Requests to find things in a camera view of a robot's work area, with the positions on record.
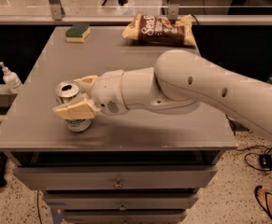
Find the drawer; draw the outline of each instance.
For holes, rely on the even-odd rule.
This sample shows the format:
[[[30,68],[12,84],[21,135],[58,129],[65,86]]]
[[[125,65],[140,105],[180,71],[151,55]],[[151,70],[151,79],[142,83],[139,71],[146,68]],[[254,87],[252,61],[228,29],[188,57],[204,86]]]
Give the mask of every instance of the drawer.
[[[187,189],[205,187],[215,166],[106,166],[17,168],[29,189]]]
[[[44,201],[54,209],[119,210],[189,209],[198,200],[190,193],[89,193],[44,194]]]
[[[80,211],[62,212],[67,222],[74,223],[112,223],[112,224],[144,224],[164,223],[177,224],[185,218],[183,211]]]

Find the tabletop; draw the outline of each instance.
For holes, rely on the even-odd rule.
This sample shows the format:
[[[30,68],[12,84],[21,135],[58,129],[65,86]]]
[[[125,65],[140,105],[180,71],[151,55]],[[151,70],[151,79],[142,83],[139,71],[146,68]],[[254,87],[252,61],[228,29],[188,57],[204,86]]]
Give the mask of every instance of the tabletop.
[[[142,151],[230,149],[236,140],[225,115],[206,104],[184,115],[133,110],[109,117],[99,113],[82,133],[68,130],[52,109],[55,88],[65,80],[107,71],[153,67],[175,49],[122,38],[124,27],[94,26],[83,44],[67,43],[57,27],[0,125],[0,150]],[[182,47],[199,55],[195,48]]]

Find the snack bag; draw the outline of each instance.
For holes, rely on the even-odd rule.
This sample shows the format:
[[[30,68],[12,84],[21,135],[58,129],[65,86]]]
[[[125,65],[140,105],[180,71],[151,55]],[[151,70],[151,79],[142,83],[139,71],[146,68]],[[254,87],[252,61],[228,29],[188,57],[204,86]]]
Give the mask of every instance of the snack bag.
[[[123,32],[124,38],[167,45],[196,46],[192,32],[192,16],[169,21],[150,15],[136,15]]]

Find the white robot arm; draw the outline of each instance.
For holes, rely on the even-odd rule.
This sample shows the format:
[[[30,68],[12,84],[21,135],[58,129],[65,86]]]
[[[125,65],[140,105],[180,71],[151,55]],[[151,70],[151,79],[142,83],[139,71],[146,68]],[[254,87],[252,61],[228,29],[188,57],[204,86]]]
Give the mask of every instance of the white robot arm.
[[[78,81],[88,98],[55,107],[63,119],[91,119],[97,110],[107,115],[133,109],[180,114],[204,102],[272,141],[272,85],[225,70],[188,51],[165,52],[154,68],[118,70]]]

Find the green sponge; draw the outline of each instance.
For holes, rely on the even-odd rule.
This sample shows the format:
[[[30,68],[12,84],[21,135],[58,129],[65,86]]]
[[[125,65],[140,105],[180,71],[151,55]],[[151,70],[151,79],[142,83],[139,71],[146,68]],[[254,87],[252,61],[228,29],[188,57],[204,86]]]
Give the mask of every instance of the green sponge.
[[[90,27],[88,23],[76,23],[66,31],[67,42],[83,43],[85,38],[90,33]]]

